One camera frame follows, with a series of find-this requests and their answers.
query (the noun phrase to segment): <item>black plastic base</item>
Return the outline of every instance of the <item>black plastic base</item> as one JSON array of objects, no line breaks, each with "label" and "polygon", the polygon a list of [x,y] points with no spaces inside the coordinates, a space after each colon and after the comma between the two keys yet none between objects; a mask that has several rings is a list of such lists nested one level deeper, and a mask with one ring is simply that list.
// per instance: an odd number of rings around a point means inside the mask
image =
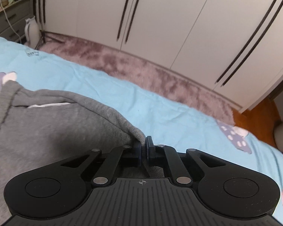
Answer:
[{"label": "black plastic base", "polygon": [[11,179],[5,225],[280,225],[278,185],[264,174],[196,149],[177,153],[147,138],[150,166],[166,178],[121,178],[141,166],[141,144],[93,149]]},{"label": "black plastic base", "polygon": [[251,220],[231,219],[203,206],[190,188],[180,188],[167,178],[118,178],[109,187],[96,188],[88,200],[65,216],[32,220],[15,216],[5,226],[112,226],[112,225],[198,225],[279,226],[271,216]]}]

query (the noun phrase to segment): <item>white vase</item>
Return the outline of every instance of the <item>white vase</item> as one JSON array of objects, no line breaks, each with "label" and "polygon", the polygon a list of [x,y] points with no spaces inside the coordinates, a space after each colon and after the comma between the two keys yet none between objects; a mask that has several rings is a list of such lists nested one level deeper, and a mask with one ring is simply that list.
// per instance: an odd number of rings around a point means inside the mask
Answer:
[{"label": "white vase", "polygon": [[35,20],[35,16],[31,19],[26,19],[25,21],[26,45],[35,49],[41,37],[39,26]]}]

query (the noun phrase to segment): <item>bed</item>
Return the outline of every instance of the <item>bed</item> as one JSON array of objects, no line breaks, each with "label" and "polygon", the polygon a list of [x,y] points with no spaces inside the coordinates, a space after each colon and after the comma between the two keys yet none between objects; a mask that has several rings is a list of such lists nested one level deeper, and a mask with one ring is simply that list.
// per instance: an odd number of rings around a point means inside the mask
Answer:
[{"label": "bed", "polygon": [[177,152],[195,148],[274,179],[281,198],[273,216],[283,224],[283,154],[242,128],[227,125],[181,103],[0,37],[0,89],[8,80],[26,89],[65,90],[119,111],[155,144]]}]

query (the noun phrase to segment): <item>white wardrobe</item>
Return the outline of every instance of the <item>white wardrobe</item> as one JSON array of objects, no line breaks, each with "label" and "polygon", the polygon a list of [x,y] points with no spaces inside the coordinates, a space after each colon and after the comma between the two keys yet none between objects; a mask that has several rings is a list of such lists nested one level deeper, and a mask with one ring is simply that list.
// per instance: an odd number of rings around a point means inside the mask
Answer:
[{"label": "white wardrobe", "polygon": [[283,77],[283,0],[46,0],[46,30],[171,69],[256,104]]}]

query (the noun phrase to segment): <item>gray dresser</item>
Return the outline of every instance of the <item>gray dresser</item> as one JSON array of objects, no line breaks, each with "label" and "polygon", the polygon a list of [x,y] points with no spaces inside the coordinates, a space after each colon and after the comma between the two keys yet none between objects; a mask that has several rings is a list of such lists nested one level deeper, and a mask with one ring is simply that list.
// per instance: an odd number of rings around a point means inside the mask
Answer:
[{"label": "gray dresser", "polygon": [[[25,20],[35,15],[35,0],[18,0],[5,7],[8,19],[21,38],[25,37]],[[0,11],[0,36],[18,42],[18,36],[9,27],[4,12]]]}]

